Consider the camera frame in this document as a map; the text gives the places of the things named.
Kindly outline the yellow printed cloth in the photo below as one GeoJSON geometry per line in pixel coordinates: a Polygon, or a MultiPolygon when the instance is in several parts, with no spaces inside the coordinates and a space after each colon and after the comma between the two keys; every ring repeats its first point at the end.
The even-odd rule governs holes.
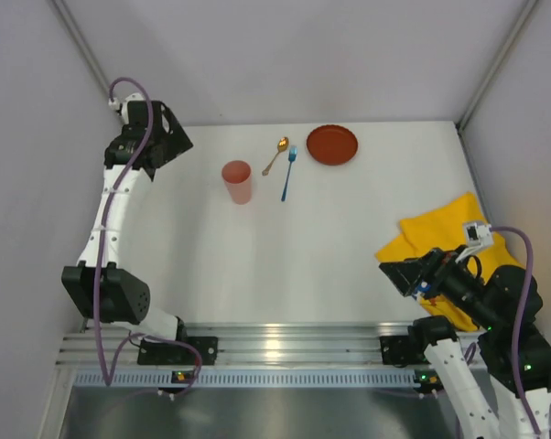
{"type": "MultiPolygon", "coordinates": [[[[400,234],[379,250],[378,262],[398,262],[418,258],[433,248],[454,250],[466,242],[463,225],[482,221],[481,208],[475,195],[467,192],[447,205],[413,218],[399,220],[400,234]]],[[[459,331],[476,332],[479,327],[463,311],[439,295],[429,300],[416,300],[432,316],[446,316],[459,331]]]]}

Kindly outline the pink plastic cup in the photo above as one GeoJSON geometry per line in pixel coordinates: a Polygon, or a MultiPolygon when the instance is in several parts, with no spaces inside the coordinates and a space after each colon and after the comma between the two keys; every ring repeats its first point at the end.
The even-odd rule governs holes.
{"type": "Polygon", "coordinates": [[[243,160],[233,160],[224,165],[221,177],[232,201],[244,205],[252,197],[252,169],[243,160]]]}

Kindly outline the blue plastic fork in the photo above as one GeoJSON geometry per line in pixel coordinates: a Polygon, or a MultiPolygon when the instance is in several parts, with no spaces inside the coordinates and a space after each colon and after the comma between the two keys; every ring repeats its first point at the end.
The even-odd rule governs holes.
{"type": "Polygon", "coordinates": [[[290,150],[289,150],[289,153],[288,153],[288,168],[287,168],[287,171],[286,171],[286,181],[285,181],[282,196],[281,196],[281,201],[282,202],[286,201],[291,170],[292,170],[292,166],[293,166],[293,164],[295,163],[296,160],[297,160],[297,147],[296,146],[291,146],[290,150]]]}

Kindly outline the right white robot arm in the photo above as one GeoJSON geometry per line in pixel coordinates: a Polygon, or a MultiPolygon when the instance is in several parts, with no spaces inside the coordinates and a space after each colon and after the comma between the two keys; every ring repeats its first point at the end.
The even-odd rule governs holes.
{"type": "Polygon", "coordinates": [[[472,221],[462,229],[466,242],[455,250],[433,248],[379,268],[402,296],[443,296],[482,328],[477,344],[497,406],[487,402],[445,316],[413,321],[407,329],[410,344],[437,373],[464,437],[549,438],[551,345],[535,326],[543,301],[533,277],[532,244],[524,240],[525,267],[504,264],[482,281],[468,261],[494,244],[497,228],[472,221]]]}

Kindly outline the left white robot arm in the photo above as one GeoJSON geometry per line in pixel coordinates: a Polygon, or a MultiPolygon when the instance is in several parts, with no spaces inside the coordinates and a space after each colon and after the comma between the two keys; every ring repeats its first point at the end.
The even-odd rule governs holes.
{"type": "Polygon", "coordinates": [[[152,291],[130,266],[137,214],[156,171],[192,147],[173,112],[137,92],[111,108],[124,121],[104,152],[103,190],[89,239],[78,261],[64,267],[62,284],[80,314],[134,333],[186,341],[182,319],[152,304],[152,291]]]}

